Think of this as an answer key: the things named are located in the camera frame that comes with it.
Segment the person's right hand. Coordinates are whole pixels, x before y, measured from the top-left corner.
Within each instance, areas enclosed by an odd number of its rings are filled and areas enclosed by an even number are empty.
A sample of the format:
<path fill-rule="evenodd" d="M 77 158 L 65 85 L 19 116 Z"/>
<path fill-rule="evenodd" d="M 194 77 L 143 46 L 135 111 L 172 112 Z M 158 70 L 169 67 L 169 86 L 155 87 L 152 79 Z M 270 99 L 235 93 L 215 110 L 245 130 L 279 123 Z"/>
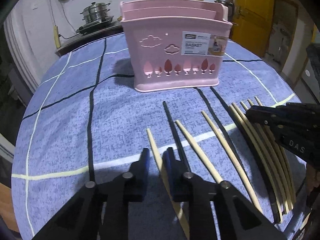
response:
<path fill-rule="evenodd" d="M 306 165 L 305 184 L 308 193 L 306 205 L 307 207 L 312 207 L 319 195 L 319 171 L 310 164 Z"/>

